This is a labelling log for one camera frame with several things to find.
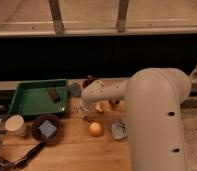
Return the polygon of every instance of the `dark background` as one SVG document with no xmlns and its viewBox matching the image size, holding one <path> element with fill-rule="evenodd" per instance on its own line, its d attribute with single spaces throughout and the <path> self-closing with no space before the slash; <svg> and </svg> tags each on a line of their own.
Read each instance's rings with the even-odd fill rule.
<svg viewBox="0 0 197 171">
<path fill-rule="evenodd" d="M 197 34 L 0 38 L 0 80 L 129 77 L 147 67 L 197 64 Z"/>
</svg>

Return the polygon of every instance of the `green plastic tray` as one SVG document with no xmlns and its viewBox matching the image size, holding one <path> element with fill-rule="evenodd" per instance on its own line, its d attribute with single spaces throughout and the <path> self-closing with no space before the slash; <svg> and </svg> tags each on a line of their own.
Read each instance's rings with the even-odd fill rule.
<svg viewBox="0 0 197 171">
<path fill-rule="evenodd" d="M 54 87 L 61 99 L 54 103 L 47 88 Z M 68 85 L 66 79 L 22 82 L 17 86 L 8 115 L 33 118 L 42 114 L 64 115 L 67 110 Z"/>
</svg>

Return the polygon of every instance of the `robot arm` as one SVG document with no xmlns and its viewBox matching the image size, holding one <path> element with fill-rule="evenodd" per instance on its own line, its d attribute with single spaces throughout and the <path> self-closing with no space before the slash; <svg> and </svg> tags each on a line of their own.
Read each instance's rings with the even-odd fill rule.
<svg viewBox="0 0 197 171">
<path fill-rule="evenodd" d="M 177 69 L 151 68 L 128 81 L 104 87 L 93 82 L 82 92 L 82 110 L 104 99 L 125 99 L 133 171 L 188 171 L 180 103 L 191 91 Z"/>
</svg>

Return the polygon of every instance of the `wooden table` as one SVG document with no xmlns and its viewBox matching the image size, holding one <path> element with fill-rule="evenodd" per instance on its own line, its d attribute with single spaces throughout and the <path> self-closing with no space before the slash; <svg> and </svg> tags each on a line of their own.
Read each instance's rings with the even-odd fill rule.
<svg viewBox="0 0 197 171">
<path fill-rule="evenodd" d="M 105 84 L 113 82 L 115 81 L 105 81 Z M 105 129 L 102 137 L 94 138 L 88 134 L 86 124 L 75 111 L 79 101 L 79 98 L 70 99 L 70 117 L 61 120 L 62 129 L 59 135 L 24 170 L 131 171 L 127 139 L 115 141 L 108 130 L 108 125 L 113 120 L 124 117 L 124 102 L 121 101 L 117 109 L 112 110 L 108 102 L 103 101 L 103 115 L 90 115 L 93 120 L 100 121 Z M 182 109 L 182 118 L 188 163 L 191 171 L 197 171 L 197 109 Z M 6 135 L 0 156 L 15 161 L 37 143 L 30 136 L 19 138 Z"/>
<path fill-rule="evenodd" d="M 79 101 L 79 98 L 70 99 L 70 117 L 61 119 L 60 133 L 23 170 L 131 171 L 127 139 L 115 141 L 108 130 L 112 121 L 124 117 L 124 103 L 121 102 L 116 110 L 112 110 L 109 103 L 104 101 L 104 113 L 90 115 L 91 119 L 100 121 L 105 130 L 103 136 L 95 138 L 88 134 L 86 123 L 75 110 Z M 0 156 L 15 161 L 37 143 L 31 136 L 19 138 L 6 135 Z"/>
</svg>

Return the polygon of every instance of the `small bowl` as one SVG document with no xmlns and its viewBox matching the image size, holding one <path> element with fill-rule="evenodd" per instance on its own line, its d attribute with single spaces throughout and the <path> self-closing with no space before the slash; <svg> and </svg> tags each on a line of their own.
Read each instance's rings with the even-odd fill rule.
<svg viewBox="0 0 197 171">
<path fill-rule="evenodd" d="M 39 130 L 39 126 L 46 120 L 50 121 L 57 128 L 56 133 L 49 139 L 47 139 Z M 59 132 L 60 127 L 61 127 L 61 123 L 60 123 L 59 118 L 56 115 L 45 114 L 45 115 L 39 116 L 33 122 L 33 125 L 31 127 L 31 134 L 33 138 L 36 139 L 37 141 L 49 141 L 50 139 L 53 139 L 56 136 L 56 134 Z"/>
<path fill-rule="evenodd" d="M 25 136 L 27 133 L 27 126 L 21 115 L 13 115 L 5 122 L 5 129 L 9 135 Z"/>
</svg>

